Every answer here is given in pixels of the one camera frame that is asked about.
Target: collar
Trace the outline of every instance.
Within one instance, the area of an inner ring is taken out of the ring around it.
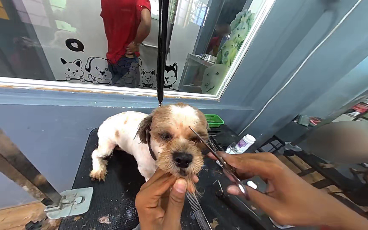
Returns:
[[[154,160],[157,160],[156,155],[154,154],[153,149],[151,148],[149,131],[147,131],[146,136],[147,136],[147,144],[148,144],[148,149],[150,151],[150,155]]]

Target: bottle cap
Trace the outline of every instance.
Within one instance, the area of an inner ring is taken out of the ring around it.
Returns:
[[[253,143],[255,143],[255,141],[256,141],[256,139],[255,139],[252,135],[249,135],[249,134],[245,135],[245,136],[243,137],[243,139],[244,139],[244,141],[245,141],[245,142],[247,142],[248,144],[253,144]]]

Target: dog's nose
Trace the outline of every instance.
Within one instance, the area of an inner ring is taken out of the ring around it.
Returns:
[[[172,154],[172,158],[175,161],[177,167],[187,168],[190,163],[193,161],[193,156],[191,154],[183,153],[183,152],[174,152]]]

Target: comb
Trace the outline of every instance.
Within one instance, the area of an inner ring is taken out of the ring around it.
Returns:
[[[209,225],[207,218],[205,217],[204,212],[202,211],[201,205],[197,200],[197,197],[194,193],[186,191],[185,196],[187,197],[188,202],[190,203],[191,210],[195,215],[195,219],[198,222],[201,230],[212,230]]]

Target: window frame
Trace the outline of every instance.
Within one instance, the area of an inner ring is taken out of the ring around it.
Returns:
[[[256,34],[261,28],[263,22],[270,13],[276,0],[264,0],[262,7],[255,17],[250,31],[247,34],[245,42],[242,44],[238,54],[235,57],[234,62],[228,69],[224,80],[215,95],[191,93],[182,91],[164,91],[164,96],[168,98],[180,98],[180,99],[205,99],[219,101],[225,93],[228,85],[230,84],[235,72],[237,71],[241,61],[247,53],[250,45],[252,44]],[[120,86],[101,86],[94,84],[83,84],[83,83],[71,83],[71,82],[60,82],[60,81],[47,81],[47,80],[36,80],[36,79],[24,79],[24,78],[13,78],[0,76],[0,87],[10,88],[27,88],[27,89],[39,89],[39,90],[52,90],[52,91],[69,91],[69,92],[94,92],[94,93],[114,93],[123,95],[134,95],[134,96],[147,96],[156,97],[157,90],[155,89],[144,89],[144,88],[128,88]]]

